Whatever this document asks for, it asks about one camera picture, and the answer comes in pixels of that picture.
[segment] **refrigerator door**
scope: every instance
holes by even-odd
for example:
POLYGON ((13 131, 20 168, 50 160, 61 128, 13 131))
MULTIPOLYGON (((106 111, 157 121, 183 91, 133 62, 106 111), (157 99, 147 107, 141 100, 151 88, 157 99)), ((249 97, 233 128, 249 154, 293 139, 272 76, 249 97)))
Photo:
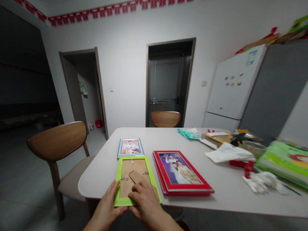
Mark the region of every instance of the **refrigerator door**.
POLYGON ((265 52, 265 45, 261 45, 218 64, 208 112, 242 118, 265 52))
POLYGON ((205 114, 205 119, 203 123, 203 127, 216 127, 229 130, 233 132, 234 129, 237 129, 240 124, 240 120, 230 119, 227 117, 223 117, 220 115, 215 115, 207 112, 205 114))

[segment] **bottle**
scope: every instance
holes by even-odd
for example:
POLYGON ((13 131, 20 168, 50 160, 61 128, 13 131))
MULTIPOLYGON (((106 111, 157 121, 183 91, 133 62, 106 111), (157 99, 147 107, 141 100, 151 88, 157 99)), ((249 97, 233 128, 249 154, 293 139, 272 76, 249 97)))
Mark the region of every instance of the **bottle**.
POLYGON ((92 126, 92 131, 94 131, 94 123, 91 121, 90 124, 92 126))

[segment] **doorway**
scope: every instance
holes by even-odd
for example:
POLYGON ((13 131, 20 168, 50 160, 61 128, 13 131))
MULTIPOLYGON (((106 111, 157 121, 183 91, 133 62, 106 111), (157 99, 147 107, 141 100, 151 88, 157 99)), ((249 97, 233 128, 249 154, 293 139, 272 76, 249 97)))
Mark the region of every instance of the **doorway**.
POLYGON ((181 114, 184 126, 196 38, 147 45, 146 127, 153 111, 181 114))
POLYGON ((109 138, 99 68, 98 50, 59 52, 75 121, 85 123, 88 134, 98 131, 109 138), (96 121, 102 121, 96 128, 96 121))

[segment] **white glove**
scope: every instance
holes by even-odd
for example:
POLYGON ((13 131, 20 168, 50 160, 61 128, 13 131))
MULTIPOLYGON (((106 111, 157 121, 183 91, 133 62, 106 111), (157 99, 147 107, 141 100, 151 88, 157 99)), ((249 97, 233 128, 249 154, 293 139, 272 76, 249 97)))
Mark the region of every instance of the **white glove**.
POLYGON ((270 172, 250 173, 250 179, 243 176, 244 181, 255 193, 268 192, 267 186, 274 188, 281 195, 287 195, 288 190, 281 184, 276 176, 270 172))

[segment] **chair backrest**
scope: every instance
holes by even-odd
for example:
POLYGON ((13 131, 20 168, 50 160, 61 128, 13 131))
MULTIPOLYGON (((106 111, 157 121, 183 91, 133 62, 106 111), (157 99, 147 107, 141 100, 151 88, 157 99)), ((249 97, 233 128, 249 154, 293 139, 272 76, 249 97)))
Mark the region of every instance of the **chair backrest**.
POLYGON ((84 145, 86 156, 87 129, 82 121, 64 124, 48 129, 31 137, 27 145, 38 157, 46 161, 58 161, 84 145))
POLYGON ((155 127, 176 127, 181 119, 179 112, 154 111, 151 113, 155 127))

